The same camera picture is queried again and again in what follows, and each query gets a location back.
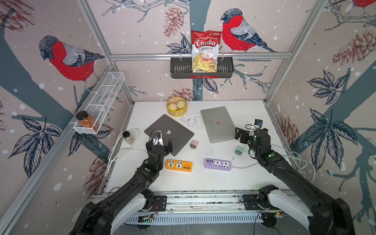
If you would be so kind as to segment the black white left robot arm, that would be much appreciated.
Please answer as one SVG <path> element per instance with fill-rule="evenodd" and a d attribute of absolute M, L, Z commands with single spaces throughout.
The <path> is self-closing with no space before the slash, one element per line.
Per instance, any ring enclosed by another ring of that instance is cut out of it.
<path fill-rule="evenodd" d="M 149 140 L 146 149 L 148 158 L 125 185 L 96 204 L 86 204 L 71 235 L 112 235 L 135 212 L 152 207 L 154 192 L 148 188 L 158 178 L 164 158 L 173 147 L 171 140 L 166 145 Z"/>

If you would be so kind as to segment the green charger adapter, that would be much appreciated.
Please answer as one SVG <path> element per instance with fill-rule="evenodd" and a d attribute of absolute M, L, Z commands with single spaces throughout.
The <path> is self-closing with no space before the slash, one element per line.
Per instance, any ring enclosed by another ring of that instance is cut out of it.
<path fill-rule="evenodd" d="M 242 155 L 243 151 L 244 151 L 243 147 L 237 146 L 236 149 L 235 149 L 235 154 L 240 156 L 240 155 Z"/>

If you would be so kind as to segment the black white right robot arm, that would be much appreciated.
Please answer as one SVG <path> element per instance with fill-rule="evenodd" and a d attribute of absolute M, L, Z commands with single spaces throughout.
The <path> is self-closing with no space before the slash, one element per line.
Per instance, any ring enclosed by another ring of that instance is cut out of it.
<path fill-rule="evenodd" d="M 268 130 L 253 132 L 235 129 L 235 139 L 247 144 L 258 164 L 285 183 L 299 201 L 278 187 L 267 185 L 258 190 L 262 209 L 278 208 L 302 224 L 312 235 L 354 235 L 355 229 L 348 204 L 334 199 L 298 173 L 278 152 L 272 150 Z"/>

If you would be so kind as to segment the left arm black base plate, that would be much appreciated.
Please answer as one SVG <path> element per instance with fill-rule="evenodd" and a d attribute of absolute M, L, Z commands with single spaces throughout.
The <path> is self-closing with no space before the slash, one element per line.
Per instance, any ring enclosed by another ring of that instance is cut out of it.
<path fill-rule="evenodd" d="M 142 212 L 165 212 L 167 196 L 153 196 L 146 199 Z"/>

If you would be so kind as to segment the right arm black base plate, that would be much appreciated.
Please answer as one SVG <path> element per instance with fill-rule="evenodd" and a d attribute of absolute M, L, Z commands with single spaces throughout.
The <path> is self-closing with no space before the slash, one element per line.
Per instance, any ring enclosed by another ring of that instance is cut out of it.
<path fill-rule="evenodd" d="M 260 202 L 258 201 L 257 194 L 244 194 L 240 201 L 241 203 L 244 204 L 246 211 L 258 211 L 261 209 L 266 209 L 266 210 L 281 212 L 280 209 L 275 208 L 273 206 L 262 206 Z"/>

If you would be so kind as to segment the pink charger adapter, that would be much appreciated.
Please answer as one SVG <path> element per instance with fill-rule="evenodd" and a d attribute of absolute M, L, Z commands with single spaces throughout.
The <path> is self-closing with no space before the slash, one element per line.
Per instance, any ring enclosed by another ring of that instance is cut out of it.
<path fill-rule="evenodd" d="M 198 144 L 199 144 L 199 142 L 197 142 L 197 141 L 192 141 L 191 144 L 190 144 L 190 148 L 191 148 L 191 149 L 197 149 Z"/>

